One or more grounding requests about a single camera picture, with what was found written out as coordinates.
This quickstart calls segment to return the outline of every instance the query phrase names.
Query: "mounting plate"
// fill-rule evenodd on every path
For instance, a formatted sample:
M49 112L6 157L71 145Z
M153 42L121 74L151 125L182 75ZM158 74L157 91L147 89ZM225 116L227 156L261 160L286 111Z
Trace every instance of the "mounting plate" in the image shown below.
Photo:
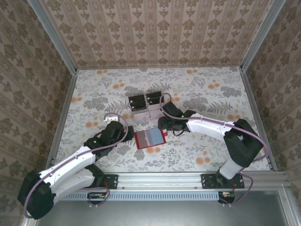
M107 116L105 117L105 120L107 124L109 124L111 121L119 121L118 116Z
M117 189L118 174L104 174L101 187L106 187L105 181L108 184L108 189Z
M235 189L245 188L244 179L240 174L236 174L232 180L223 185L217 183L215 173L201 174L201 182L203 189L233 189L233 186Z

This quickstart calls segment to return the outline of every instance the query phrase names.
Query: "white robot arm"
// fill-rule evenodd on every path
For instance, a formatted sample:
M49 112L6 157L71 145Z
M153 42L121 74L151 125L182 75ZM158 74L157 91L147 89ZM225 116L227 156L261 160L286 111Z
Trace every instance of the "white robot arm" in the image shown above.
M182 113L172 102L166 103L162 107L165 112L175 117L184 117L189 120L175 120L172 118L161 117L158 121L159 129L171 131L198 132L225 142L230 158L220 167L211 179L212 184L217 188L232 186L232 179L243 168L248 167L262 148L262 144L251 136L242 134L237 130L207 122L206 117L186 111ZM256 134L251 126L245 120L237 122L224 122L243 128ZM103 172L93 163L102 158L113 149L104 148L101 151L93 151L99 147L112 145L125 136L123 125L117 121L111 121L101 136L94 136L88 139L72 156L68 157L59 164L44 170L40 173L30 172L26 175L21 186L18 200L25 205L28 194L32 192L27 203L27 212L34 219L39 219L46 215L52 207L68 194L80 190L84 187L100 187L103 182ZM131 140L134 137L133 127L128 127L128 134L124 141ZM40 181L40 184L33 190L34 186Z
M125 132L120 122L111 121L101 132L101 136L97 135L88 139L84 146L59 164L40 173L29 172L25 176L18 194L18 200L22 205L25 205L28 194L40 181L27 203L27 212L34 219L40 219L46 215L58 201L68 194L84 187L102 186L103 172L93 163L108 155L114 146L108 148L106 146L120 141L125 136ZM123 142L133 137L134 128L129 126ZM93 151L99 147L104 147L104 149Z
M163 110L162 112L165 117L159 119L159 129L167 129L173 132L203 133L225 142L230 158L225 161L216 173L216 183L220 187L232 183L231 179L243 168L249 167L263 147L262 143L254 137L225 126L226 124L232 125L248 133L257 135L246 120L239 119L237 122L225 122L204 117L191 110L183 113L172 102L166 103L162 106L161 110Z

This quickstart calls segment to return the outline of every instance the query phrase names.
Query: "table surface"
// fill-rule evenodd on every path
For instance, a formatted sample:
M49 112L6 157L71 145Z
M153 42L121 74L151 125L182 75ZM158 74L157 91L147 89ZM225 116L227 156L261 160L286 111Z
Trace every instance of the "table surface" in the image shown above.
M135 131L157 127L158 120L136 123L127 97L160 90L170 93L183 112L195 110L222 121L243 118L257 131L238 67L83 70L77 75L56 163L103 130L108 112L123 115ZM104 172L216 171L229 157L225 143L215 138L169 132L164 145L138 150L133 139L96 165ZM252 163L246 170L269 170L268 162Z

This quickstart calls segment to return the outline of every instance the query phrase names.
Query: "pink cable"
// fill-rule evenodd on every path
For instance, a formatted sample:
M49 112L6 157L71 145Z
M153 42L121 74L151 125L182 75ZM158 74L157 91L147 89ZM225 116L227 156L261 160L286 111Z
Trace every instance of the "pink cable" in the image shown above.
M100 206L100 205L104 204L104 202L107 201L107 199L108 199L109 196L110 196L111 191L110 191L108 188L106 188L106 187L92 187L92 188L82 188L81 190L85 190L85 191L93 191L93 190L96 190L96 189L105 189L105 190L107 190L107 192L108 192L107 195L106 195L106 197L105 197L99 204L97 204L98 206ZM92 198L93 196L97 196L97 195L99 195L99 194L91 194L91 195L89 196L88 203L89 203L90 205L92 205L92 203L91 203L91 198Z
M59 165L57 168L53 169L51 172L49 172L47 175L45 175L43 178L41 178L33 187L32 189L30 190L30 192L28 193L26 199L25 199L25 203L24 203L24 208L23 208L23 213L25 215L26 218L29 218L31 219L32 216L29 216L27 214L27 206L28 206L28 201L32 195L32 193L34 192L34 190L37 188L37 186L42 182L44 181L46 178L48 177L51 177L56 171L58 171L61 167L65 166L66 164L70 163L71 161L77 159L78 157L84 155L84 154L87 154L87 153L91 153L91 152L94 152L94 151L100 151L100 150L103 150L103 149L106 149L106 148L109 148L109 147L114 147L116 146L117 144L119 144L120 142L122 142L126 137L127 137L127 133L128 133L128 126L127 126L127 121L124 117L122 117L121 115L117 114L117 113L107 113L104 115L103 119L105 120L105 118L110 115L110 114L113 114L113 115L116 115L118 116L119 118L121 118L124 123L125 123L125 127L126 127L126 132L124 134L124 136L122 137L122 139L114 144L111 144L111 145L108 145L108 146L103 146L103 147L99 147L99 148L95 148L95 149L92 149L92 150L88 150L88 151L85 151L85 152L82 152L82 153L79 153L76 157L74 156L73 158L69 159L68 161L64 162L63 164Z
M220 122L220 121L216 121L216 120L213 120L213 119L208 119L208 118L200 118L200 117L190 117L190 118L179 118L179 117L174 117L170 114L168 114L163 108L162 108L162 98L164 95L168 95L169 98L170 98L170 101L172 99L171 95L169 93L163 93L162 96L160 97L160 107L161 107L161 110L164 112L165 115L167 115L168 117L172 118L172 119L177 119L177 120L192 120L192 119L195 119L195 120L203 120L203 121L208 121L208 122L211 122L211 123L215 123L215 124L218 124L218 125L221 125L221 126L226 126L226 127L230 127L230 128L233 128L233 129L236 129L240 132L243 132L243 133L246 133L252 137L254 137L255 139L259 140L263 146L266 148L267 150L267 153L265 153L263 156L259 157L258 159L255 159L253 160L253 162L256 162L256 161L260 161L266 157L269 156L269 153L271 153L271 150L270 148L267 146L267 144L259 137L257 136L256 134L253 134L245 129L241 129L239 127L236 127L236 126L233 126L233 125L230 125L230 124L224 124L223 122Z
M179 117L174 117L174 116L168 114L168 113L162 108L162 97L163 97L164 95L168 95L169 98L170 98L170 101L172 100L172 97L171 97L171 95L170 95L169 93L163 93L162 96L160 97L160 108L161 108L161 110L164 112L164 114L167 115L168 117L170 117L170 118L172 118L172 119L177 119L177 120L191 120L191 119L195 119L195 120L208 121L208 122L215 123L215 124L218 124L218 125L221 125L221 126L227 126L227 127L236 129L236 130L238 130L238 131L241 131L241 132L243 132L243 133L246 133L246 134L248 134L248 135L254 137L255 139L259 140L259 141L263 144L263 146L264 146L264 147L266 148L266 150L267 150L267 153L265 153L263 156L259 157L258 159L253 160L253 162L260 161L260 160L262 160L262 159L268 157L268 156L269 156L269 153L271 153L270 148L267 146L267 144L266 144L259 136L255 135L255 134L253 134L253 133L251 133L251 132L249 132L249 131L247 131L247 130L245 130L245 129L241 129L241 128L239 128L239 127L236 127L236 126L233 126L233 125L230 125L230 124L226 124L226 123L224 124L223 122L216 121L216 120L212 120L212 119L207 119L207 118L200 118L200 117L179 118ZM246 175L246 174L243 174L242 172L239 172L239 174L242 175L243 177L249 178L249 179L251 180L251 184L250 184L250 186L249 186L247 192L246 192L239 200L237 200L236 202L233 202L233 203L230 204L230 203L228 203L227 201L225 201L224 199L220 199L220 200L224 201L225 204L227 204L227 205L235 205L235 204L241 202L241 201L247 196L247 194L250 192L250 190L251 190L251 188L252 188L252 186L253 186L253 179L252 179L250 176L248 176L248 175Z
M246 193L244 193L244 195L239 200L237 200L237 201L235 201L233 203L228 203L226 200L220 198L220 200L222 200L223 202L225 202L224 204L226 204L226 205L230 206L230 205L235 205L235 204L240 203L246 197L246 195L249 194L251 188L253 187L253 182L254 181L253 181L252 177L250 177L250 176L248 176L246 174L243 174L242 172L239 172L239 174L242 175L243 177L249 178L251 180L251 184L250 184L248 190L246 191Z

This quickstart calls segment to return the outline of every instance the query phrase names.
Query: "patterned wall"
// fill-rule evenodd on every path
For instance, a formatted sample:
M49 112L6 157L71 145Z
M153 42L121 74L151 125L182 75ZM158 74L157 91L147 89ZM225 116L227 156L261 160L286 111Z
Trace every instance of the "patterned wall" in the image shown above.
M42 0L78 68L239 65L272 0Z
M45 167L71 75L25 0L0 1L0 225L18 224L23 177Z
M247 74L277 165L301 206L301 1L287 0Z

